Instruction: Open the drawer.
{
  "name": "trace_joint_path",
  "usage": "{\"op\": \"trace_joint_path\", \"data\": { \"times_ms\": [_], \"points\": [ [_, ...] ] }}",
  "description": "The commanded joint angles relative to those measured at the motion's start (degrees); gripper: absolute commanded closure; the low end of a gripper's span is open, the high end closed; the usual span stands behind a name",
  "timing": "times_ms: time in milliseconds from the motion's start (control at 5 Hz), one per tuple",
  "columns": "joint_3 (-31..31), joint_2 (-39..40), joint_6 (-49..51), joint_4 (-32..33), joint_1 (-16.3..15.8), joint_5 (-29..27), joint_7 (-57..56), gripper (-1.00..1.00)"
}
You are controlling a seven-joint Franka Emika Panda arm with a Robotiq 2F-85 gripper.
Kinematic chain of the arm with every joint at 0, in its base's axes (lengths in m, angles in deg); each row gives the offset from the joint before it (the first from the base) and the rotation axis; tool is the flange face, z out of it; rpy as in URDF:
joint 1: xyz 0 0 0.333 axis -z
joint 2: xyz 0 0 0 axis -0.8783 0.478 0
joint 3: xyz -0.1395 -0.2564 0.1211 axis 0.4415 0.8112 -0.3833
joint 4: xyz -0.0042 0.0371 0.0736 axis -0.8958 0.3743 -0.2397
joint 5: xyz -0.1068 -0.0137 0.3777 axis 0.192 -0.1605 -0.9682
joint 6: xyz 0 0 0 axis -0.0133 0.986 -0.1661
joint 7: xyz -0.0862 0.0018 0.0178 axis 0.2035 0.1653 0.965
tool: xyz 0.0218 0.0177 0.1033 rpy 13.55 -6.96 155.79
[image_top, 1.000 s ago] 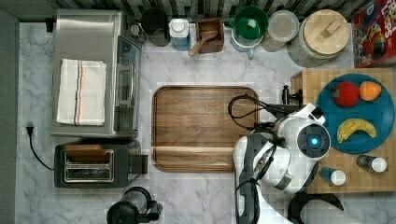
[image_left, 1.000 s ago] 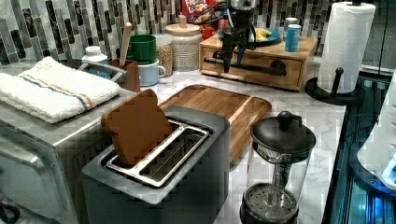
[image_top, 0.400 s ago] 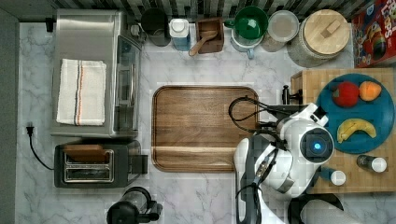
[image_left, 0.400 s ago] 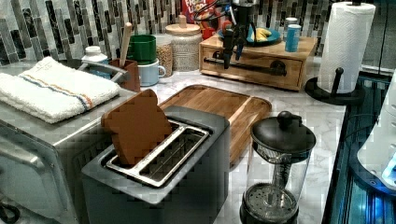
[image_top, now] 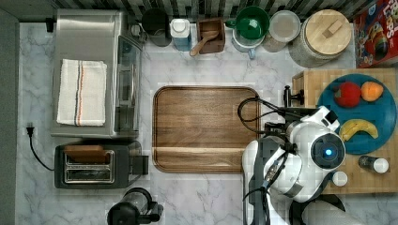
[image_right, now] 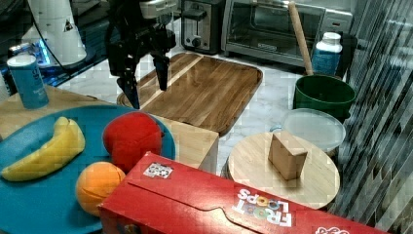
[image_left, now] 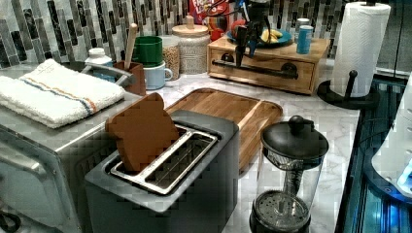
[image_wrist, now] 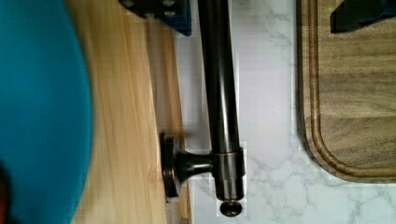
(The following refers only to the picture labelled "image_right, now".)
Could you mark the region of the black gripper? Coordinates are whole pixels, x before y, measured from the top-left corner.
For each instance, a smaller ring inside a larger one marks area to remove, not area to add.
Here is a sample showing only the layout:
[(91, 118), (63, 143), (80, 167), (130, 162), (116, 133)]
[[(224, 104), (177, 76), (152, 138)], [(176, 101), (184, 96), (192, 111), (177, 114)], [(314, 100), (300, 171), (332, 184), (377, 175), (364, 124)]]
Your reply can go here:
[(161, 91), (168, 87), (169, 57), (176, 46), (175, 33), (167, 28), (175, 4), (163, 0), (108, 0), (109, 26), (105, 46), (110, 72), (131, 106), (140, 108), (135, 69), (146, 55), (153, 57)]

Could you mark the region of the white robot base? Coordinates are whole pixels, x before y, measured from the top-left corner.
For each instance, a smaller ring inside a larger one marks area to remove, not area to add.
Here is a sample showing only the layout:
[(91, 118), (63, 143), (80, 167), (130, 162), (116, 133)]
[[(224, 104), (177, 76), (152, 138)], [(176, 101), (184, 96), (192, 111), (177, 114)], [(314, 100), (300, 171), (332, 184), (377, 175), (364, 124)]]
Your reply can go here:
[(87, 57), (69, 0), (26, 0), (34, 22), (22, 36), (33, 43), (42, 68), (68, 66)]

